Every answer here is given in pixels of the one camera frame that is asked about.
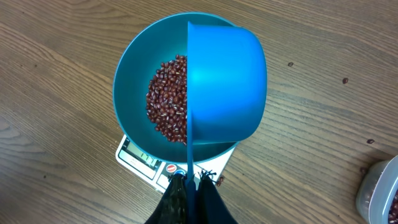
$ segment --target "bowl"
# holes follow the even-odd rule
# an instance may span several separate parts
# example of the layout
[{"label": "bowl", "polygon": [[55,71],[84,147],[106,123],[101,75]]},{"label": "bowl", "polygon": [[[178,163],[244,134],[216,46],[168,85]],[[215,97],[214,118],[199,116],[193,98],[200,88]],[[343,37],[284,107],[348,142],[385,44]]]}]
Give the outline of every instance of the bowl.
[{"label": "bowl", "polygon": [[[163,18],[138,34],[124,51],[113,83],[113,104],[119,124],[144,153],[162,161],[187,162],[187,147],[168,142],[146,115],[148,84],[160,63],[187,54],[188,22],[198,25],[235,25],[220,16],[186,12]],[[229,151],[237,142],[199,144],[193,147],[193,161],[203,162]]]}]

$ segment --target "kitchen scale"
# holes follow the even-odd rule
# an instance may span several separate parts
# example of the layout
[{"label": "kitchen scale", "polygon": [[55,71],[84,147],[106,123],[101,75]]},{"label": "kitchen scale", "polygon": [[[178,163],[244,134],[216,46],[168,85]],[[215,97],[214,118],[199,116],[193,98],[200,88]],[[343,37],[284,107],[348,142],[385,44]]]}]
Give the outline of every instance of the kitchen scale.
[{"label": "kitchen scale", "polygon": [[[216,174],[210,177],[217,182],[234,150],[235,147],[212,160],[193,165],[196,187],[199,186],[199,174],[202,170],[215,172]],[[116,160],[162,193],[169,186],[168,176],[173,174],[185,175],[187,173],[187,164],[173,164],[154,159],[139,150],[126,135],[123,136],[116,151]]]}]

